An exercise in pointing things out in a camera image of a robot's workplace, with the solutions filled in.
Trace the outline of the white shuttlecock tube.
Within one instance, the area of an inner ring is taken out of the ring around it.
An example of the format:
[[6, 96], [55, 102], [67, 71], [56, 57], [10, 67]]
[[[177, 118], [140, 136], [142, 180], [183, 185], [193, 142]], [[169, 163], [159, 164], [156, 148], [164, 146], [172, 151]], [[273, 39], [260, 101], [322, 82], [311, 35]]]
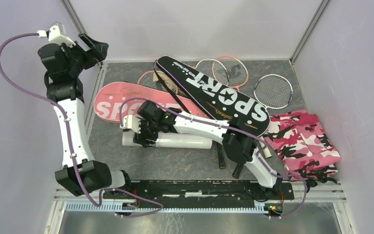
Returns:
[[210, 149], [213, 141], [201, 136], [175, 133], [159, 133], [152, 147]]

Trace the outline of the black SPORT racket bag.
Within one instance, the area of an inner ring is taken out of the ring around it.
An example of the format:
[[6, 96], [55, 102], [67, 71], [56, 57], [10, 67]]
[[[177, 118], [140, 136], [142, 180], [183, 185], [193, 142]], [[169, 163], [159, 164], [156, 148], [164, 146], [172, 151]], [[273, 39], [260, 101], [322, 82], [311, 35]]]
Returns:
[[216, 120], [238, 119], [243, 122], [244, 131], [258, 137], [268, 129], [269, 113], [254, 98], [169, 56], [158, 58], [156, 66], [208, 117]]

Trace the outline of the white frame badminton racket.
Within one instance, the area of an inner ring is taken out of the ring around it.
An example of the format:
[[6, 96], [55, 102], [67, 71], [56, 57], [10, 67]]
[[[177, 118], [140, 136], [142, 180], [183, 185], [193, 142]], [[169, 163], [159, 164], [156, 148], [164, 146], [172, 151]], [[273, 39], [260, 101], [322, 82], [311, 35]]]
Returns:
[[218, 60], [210, 58], [202, 59], [196, 64], [195, 69], [224, 85], [228, 85], [229, 76], [227, 69]]

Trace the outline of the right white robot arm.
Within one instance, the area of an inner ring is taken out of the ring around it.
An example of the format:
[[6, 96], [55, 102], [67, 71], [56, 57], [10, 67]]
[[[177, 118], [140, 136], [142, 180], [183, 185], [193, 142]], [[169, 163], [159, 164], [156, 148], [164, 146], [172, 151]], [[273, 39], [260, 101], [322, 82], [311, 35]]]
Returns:
[[188, 134], [210, 139], [222, 145], [226, 156], [244, 165], [262, 187], [262, 194], [274, 199], [281, 193], [282, 177], [262, 155], [266, 144], [242, 129], [241, 121], [215, 120], [194, 116], [176, 108], [165, 108], [146, 100], [135, 115], [127, 115], [122, 129], [135, 133], [134, 142], [143, 147], [154, 147], [159, 132]]

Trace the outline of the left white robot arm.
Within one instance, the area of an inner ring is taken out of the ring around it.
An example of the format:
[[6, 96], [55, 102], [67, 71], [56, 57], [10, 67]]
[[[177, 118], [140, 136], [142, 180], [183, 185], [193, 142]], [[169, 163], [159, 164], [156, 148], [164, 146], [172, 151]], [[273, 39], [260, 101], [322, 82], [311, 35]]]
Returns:
[[56, 181], [75, 196], [109, 187], [112, 184], [110, 169], [107, 164], [95, 160], [88, 144], [83, 84], [78, 78], [83, 70], [106, 59], [109, 45], [79, 34], [89, 47], [84, 50], [76, 41], [54, 29], [38, 33], [40, 36], [47, 34], [49, 40], [37, 53], [47, 70], [44, 74], [46, 96], [54, 105], [63, 143], [62, 169], [55, 172]]

